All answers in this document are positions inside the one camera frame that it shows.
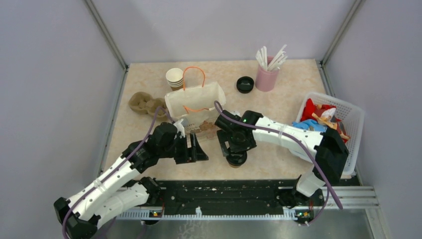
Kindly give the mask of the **black plastic cup lid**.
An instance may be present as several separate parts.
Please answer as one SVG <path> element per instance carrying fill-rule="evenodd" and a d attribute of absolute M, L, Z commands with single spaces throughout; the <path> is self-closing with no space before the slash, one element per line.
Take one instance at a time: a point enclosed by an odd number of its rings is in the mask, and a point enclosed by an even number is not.
<path fill-rule="evenodd" d="M 242 166 L 247 160 L 247 152 L 229 154 L 225 158 L 229 164 Z"/>

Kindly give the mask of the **cream paper gift bag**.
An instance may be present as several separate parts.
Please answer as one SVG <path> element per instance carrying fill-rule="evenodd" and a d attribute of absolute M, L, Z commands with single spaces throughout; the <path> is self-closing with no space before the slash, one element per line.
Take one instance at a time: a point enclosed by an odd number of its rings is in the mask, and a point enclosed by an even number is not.
<path fill-rule="evenodd" d="M 199 69 L 203 75 L 200 85 L 187 87 L 185 74 L 189 69 Z M 214 124 L 219 113 L 214 106 L 218 101 L 226 103 L 225 93 L 218 82 L 206 82 L 205 72 L 195 66 L 187 67 L 182 74 L 182 88 L 169 92 L 164 100 L 168 112 L 175 121 L 182 120 L 185 133 L 195 133 L 199 140 L 216 137 L 217 126 Z"/>

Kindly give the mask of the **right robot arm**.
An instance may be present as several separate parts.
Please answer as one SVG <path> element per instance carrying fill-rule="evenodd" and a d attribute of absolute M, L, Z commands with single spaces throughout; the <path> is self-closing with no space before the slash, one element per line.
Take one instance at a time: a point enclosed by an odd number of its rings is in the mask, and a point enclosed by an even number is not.
<path fill-rule="evenodd" d="M 336 130 L 300 129 L 254 111 L 238 116 L 223 110 L 214 124 L 219 128 L 217 137 L 222 154 L 230 165 L 244 164 L 247 152 L 256 148 L 257 142 L 272 143 L 309 159 L 314 165 L 299 177 L 292 191 L 296 204 L 305 205 L 322 186 L 326 186 L 332 197 L 338 200 L 332 186 L 340 181 L 349 151 Z"/>

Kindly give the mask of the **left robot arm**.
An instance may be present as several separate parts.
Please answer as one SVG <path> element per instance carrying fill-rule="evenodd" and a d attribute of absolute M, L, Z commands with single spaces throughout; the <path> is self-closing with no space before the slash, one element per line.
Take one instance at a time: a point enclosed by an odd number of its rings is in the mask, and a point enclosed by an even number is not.
<path fill-rule="evenodd" d="M 151 177 L 136 181 L 159 159 L 176 164 L 207 161 L 195 133 L 185 135 L 182 122 L 150 126 L 141 141 L 131 143 L 115 163 L 79 193 L 60 197 L 54 209 L 66 239 L 90 239 L 105 223 L 126 210 L 153 206 L 160 198 L 160 186 Z"/>

